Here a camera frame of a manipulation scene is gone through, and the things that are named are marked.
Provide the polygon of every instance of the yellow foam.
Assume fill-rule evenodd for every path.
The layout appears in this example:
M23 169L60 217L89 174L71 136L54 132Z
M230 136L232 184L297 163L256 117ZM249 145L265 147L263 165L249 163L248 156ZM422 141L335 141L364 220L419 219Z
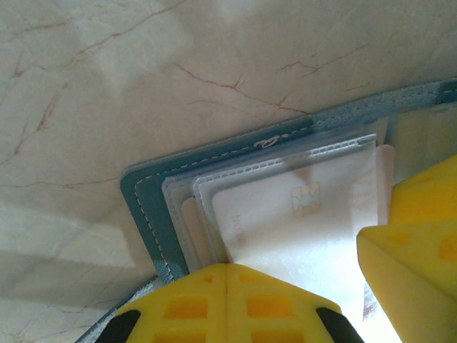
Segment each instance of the yellow foam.
M404 342L457 342L457 219L365 228L357 248Z
M389 223L457 217L457 155L393 187Z
M333 343L327 299L236 264L202 269L122 307L141 316L128 343Z

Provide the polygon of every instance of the wallet stitching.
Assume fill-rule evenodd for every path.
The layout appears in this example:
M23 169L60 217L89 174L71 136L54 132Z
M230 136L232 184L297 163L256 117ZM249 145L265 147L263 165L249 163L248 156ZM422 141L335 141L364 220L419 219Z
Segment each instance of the wallet stitching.
M291 135L291 134L295 134L299 131L304 131L304 130L307 130L309 129L309 126L305 126L305 127L301 127L300 129L297 129L297 130L293 130L291 132L289 132L288 134ZM166 171L162 171L160 173L157 173L157 174L152 174L152 175L148 175L147 177L144 177L143 179L140 179L138 180L136 183L135 183L135 187L134 187L134 194L135 194L135 197L136 197L136 202L138 203L138 206L141 210L141 213L143 214L143 217L144 219L146 220L146 223L148 224L148 228L151 230L151 233L152 233L152 236L154 238L154 241L156 241L156 244L157 244L157 249L159 250L159 253L160 253L160 256L162 258L162 262L165 264L165 267L166 267L166 271L167 271L167 274L170 275L170 278L171 278L171 281L174 281L174 276L173 276L173 273L171 272L171 269L170 269L170 266L169 266L169 263L165 260L165 256L164 256L164 252L162 251L162 248L159 244L159 240L157 239L157 236L156 236L156 233L154 232L154 229L152 228L152 225L151 225L151 222L149 221L149 218L148 216L146 215L146 212L143 210L143 206L141 205L141 201L139 199L139 196L138 196L138 192L137 192L137 187L138 185L147 180L147 179L150 179L151 177L157 177L159 175L162 175L162 174L166 174L166 173L170 173L170 172L174 172L176 170L179 170L179 169L185 169L187 168L188 166L194 166L196 164L200 164L200 163L203 163L205 161L209 161L209 160L212 160L212 159L218 159L219 157L223 157L223 156L227 156L229 154L235 154L236 152L240 152L240 151L243 151L243 150L246 150L246 149L250 149L251 148L251 145L249 146L245 146L244 148L241 148L241 149L237 149L237 150L232 150L232 151L228 151L228 152L224 152L223 154L220 154L220 155L216 155L216 156L212 156L210 158L206 158L206 159L202 159L201 161L195 161L195 162L192 162L190 164L185 164L183 166L180 166L178 168L173 168L173 169L170 169L170 170L166 170Z

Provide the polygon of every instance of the teal wallet edge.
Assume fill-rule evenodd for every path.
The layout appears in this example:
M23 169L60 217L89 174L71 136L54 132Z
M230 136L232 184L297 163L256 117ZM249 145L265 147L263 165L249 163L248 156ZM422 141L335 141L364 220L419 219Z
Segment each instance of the teal wallet edge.
M268 149L315 132L370 123L402 111L455 101L457 79L409 86L369 96L230 139L135 164L121 176L121 192L161 281L168 284L187 275L189 270L161 190L166 177Z

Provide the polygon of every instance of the black rubber strip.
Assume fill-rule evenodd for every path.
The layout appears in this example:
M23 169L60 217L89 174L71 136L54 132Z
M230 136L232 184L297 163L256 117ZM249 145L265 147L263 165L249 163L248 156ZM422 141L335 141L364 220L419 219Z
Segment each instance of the black rubber strip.
M140 311L132 309L114 317L95 343L126 343L140 316Z
M325 307L316 310L335 343L363 343L362 338L345 316Z

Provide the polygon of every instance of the white marble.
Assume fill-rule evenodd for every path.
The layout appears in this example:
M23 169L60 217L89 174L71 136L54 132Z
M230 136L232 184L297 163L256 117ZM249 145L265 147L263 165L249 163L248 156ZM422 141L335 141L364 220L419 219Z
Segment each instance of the white marble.
M154 267L130 164L457 76L457 2L0 0L0 342L73 342Z

